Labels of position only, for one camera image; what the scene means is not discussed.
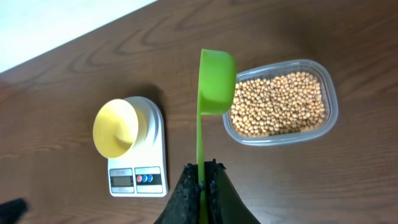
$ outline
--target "plastic container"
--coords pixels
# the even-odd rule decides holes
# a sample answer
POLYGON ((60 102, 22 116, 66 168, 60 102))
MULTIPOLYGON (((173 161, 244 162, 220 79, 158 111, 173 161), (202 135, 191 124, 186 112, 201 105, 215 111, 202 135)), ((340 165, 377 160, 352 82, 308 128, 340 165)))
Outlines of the plastic container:
POLYGON ((276 146, 295 142, 308 141, 327 133, 335 125, 338 116, 338 105, 335 88, 328 71, 319 63, 312 60, 291 60, 272 65, 265 65, 258 68, 241 72, 236 76, 236 82, 252 80, 256 78, 273 78, 287 75, 292 72, 309 72, 320 82, 322 102, 325 105, 325 120, 318 128, 311 131, 278 134, 268 137, 246 137, 238 134, 231 120, 231 110, 223 115, 224 125, 228 134, 240 142, 249 146, 276 146))

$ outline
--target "wooden table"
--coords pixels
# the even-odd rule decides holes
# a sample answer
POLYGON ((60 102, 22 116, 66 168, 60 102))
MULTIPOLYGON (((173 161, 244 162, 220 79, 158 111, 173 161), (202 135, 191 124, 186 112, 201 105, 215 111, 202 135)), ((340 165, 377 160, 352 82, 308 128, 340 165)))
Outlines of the wooden table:
POLYGON ((225 164, 261 222, 397 223, 397 11, 383 0, 164 0, 6 71, 0 202, 26 198, 21 223, 153 223, 169 197, 110 196, 93 121, 111 99, 154 100, 173 191, 196 158, 198 66, 208 48, 234 55, 239 72, 316 60, 336 88, 335 127, 300 144, 244 146, 220 116, 203 118, 206 159, 225 164))

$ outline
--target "kitchen scale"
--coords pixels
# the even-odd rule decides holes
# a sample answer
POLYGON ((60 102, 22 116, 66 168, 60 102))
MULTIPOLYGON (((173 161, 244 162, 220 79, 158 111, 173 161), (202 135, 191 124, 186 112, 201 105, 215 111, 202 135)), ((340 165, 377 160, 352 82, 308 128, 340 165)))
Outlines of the kitchen scale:
POLYGON ((109 191, 113 197, 164 197, 167 186, 164 123, 160 109, 141 96, 124 99, 145 117, 147 134, 116 159, 108 159, 109 191))

